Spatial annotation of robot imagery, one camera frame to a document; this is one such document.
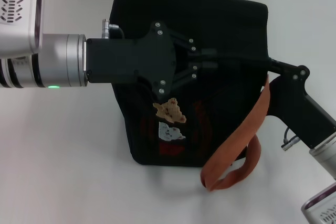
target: orange strap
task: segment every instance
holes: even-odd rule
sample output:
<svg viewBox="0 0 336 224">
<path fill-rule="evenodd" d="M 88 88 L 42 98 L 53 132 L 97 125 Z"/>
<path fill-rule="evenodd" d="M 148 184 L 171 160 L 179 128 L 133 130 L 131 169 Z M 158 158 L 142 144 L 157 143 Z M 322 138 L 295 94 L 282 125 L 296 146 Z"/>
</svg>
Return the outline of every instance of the orange strap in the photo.
<svg viewBox="0 0 336 224">
<path fill-rule="evenodd" d="M 213 191 L 228 188 L 245 179 L 257 166 L 261 146 L 256 133 L 267 115 L 269 100 L 270 91 L 267 78 L 265 87 L 253 109 L 204 165 L 201 171 L 201 182 L 206 189 Z M 246 160 L 243 166 L 220 179 L 246 146 Z"/>
</svg>

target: black fabric bag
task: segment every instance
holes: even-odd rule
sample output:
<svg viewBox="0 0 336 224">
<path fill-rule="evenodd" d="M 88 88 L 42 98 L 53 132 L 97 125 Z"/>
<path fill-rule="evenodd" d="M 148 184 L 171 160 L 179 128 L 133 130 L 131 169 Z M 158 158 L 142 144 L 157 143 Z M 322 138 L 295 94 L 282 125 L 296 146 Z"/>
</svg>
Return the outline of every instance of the black fabric bag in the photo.
<svg viewBox="0 0 336 224">
<path fill-rule="evenodd" d="M 198 47 L 263 60 L 268 57 L 267 16 L 266 5 L 245 0 L 114 0 L 110 22 L 119 25 L 127 39 L 135 39 L 161 20 L 193 38 Z M 176 58 L 177 73 L 187 62 L 178 48 Z M 146 165 L 203 166 L 252 109 L 266 76 L 266 69 L 237 60 L 220 61 L 214 72 L 200 71 L 196 82 L 168 97 L 177 99 L 187 118 L 184 124 L 155 116 L 156 101 L 146 83 L 113 85 L 134 160 Z M 159 138 L 160 122 L 180 129 L 185 138 Z"/>
</svg>

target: white tabletop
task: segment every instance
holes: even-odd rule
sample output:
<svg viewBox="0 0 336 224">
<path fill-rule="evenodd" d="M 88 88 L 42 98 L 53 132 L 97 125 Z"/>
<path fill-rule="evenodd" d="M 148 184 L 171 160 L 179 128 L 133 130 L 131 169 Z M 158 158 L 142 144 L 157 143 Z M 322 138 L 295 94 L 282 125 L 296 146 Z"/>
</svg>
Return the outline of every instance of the white tabletop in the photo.
<svg viewBox="0 0 336 224">
<path fill-rule="evenodd" d="M 252 0 L 269 8 L 272 58 L 311 70 L 308 93 L 336 118 L 336 0 Z M 113 0 L 46 0 L 45 33 L 98 38 Z M 141 166 L 131 157 L 109 84 L 0 89 L 1 224 L 306 223 L 301 205 L 333 183 L 285 125 L 266 118 L 262 155 L 234 187 L 208 193 L 200 169 Z"/>
</svg>

